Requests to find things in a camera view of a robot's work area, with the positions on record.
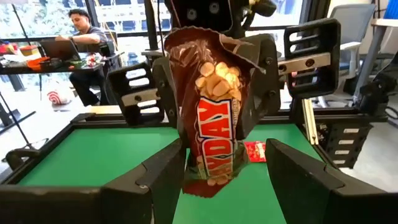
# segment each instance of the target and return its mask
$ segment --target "dark pants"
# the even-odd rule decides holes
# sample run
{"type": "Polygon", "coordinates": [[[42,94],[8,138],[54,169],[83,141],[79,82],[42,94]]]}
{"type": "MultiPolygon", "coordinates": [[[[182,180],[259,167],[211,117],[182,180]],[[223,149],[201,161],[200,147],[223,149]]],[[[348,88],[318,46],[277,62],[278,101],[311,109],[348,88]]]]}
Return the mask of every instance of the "dark pants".
{"type": "Polygon", "coordinates": [[[109,105],[106,93],[104,90],[105,77],[101,71],[91,73],[72,73],[69,80],[81,99],[84,106],[95,105],[99,102],[100,105],[109,105]],[[101,99],[90,91],[91,86],[99,86],[101,92],[101,99]]]}

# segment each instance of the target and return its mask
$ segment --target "grey shirt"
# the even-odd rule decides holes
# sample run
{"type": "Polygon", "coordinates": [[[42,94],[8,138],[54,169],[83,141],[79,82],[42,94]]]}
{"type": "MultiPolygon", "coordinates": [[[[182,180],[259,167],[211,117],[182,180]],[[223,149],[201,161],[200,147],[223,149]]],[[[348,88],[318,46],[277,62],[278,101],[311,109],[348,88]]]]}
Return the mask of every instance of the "grey shirt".
{"type": "MultiPolygon", "coordinates": [[[[107,41],[105,33],[98,27],[91,26],[86,34],[98,34],[101,42],[107,41]]],[[[100,52],[98,44],[76,44],[77,51],[79,52],[100,52]]]]}

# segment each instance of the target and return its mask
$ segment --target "green table surface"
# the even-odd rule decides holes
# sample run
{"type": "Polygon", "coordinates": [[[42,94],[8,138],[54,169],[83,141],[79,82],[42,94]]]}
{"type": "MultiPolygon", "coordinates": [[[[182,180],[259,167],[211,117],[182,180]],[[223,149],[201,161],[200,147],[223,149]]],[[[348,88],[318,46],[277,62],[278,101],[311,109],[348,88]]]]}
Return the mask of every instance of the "green table surface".
{"type": "MultiPolygon", "coordinates": [[[[20,182],[38,186],[99,186],[133,169],[178,137],[172,128],[77,129],[20,182]]],[[[278,139],[316,159],[294,124],[259,125],[247,141],[278,139]]],[[[213,198],[181,194],[176,224],[285,223],[266,163],[250,164],[213,198]]]]}

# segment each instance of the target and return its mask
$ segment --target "red snack wrapper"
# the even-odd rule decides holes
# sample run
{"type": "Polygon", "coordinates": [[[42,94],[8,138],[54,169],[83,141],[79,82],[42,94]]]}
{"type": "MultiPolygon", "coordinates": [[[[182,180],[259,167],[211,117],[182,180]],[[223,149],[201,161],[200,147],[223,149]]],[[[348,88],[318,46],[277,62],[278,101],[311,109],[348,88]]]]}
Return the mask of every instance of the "red snack wrapper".
{"type": "Polygon", "coordinates": [[[235,54],[242,44],[247,43],[196,27],[166,38],[175,97],[191,149],[185,193],[212,197],[248,163],[235,133],[255,65],[235,54]]]}
{"type": "Polygon", "coordinates": [[[267,162],[266,160],[266,143],[260,141],[244,142],[246,153],[250,162],[267,162]]]}

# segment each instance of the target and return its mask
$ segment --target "man sitting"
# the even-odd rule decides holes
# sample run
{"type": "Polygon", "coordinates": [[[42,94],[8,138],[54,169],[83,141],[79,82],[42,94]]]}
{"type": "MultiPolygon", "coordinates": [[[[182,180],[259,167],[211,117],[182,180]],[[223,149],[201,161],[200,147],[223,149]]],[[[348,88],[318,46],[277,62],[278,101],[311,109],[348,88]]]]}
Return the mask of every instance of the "man sitting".
{"type": "MultiPolygon", "coordinates": [[[[97,52],[100,42],[106,41],[105,33],[98,27],[90,24],[90,16],[81,9],[72,9],[68,13],[73,25],[79,31],[73,37],[60,35],[55,40],[73,40],[77,44],[79,52],[97,52]]],[[[108,105],[108,99],[104,91],[105,77],[100,71],[92,73],[72,73],[69,80],[81,99],[84,106],[88,105],[108,105]],[[101,91],[101,100],[90,91],[90,86],[98,85],[101,91]]]]}

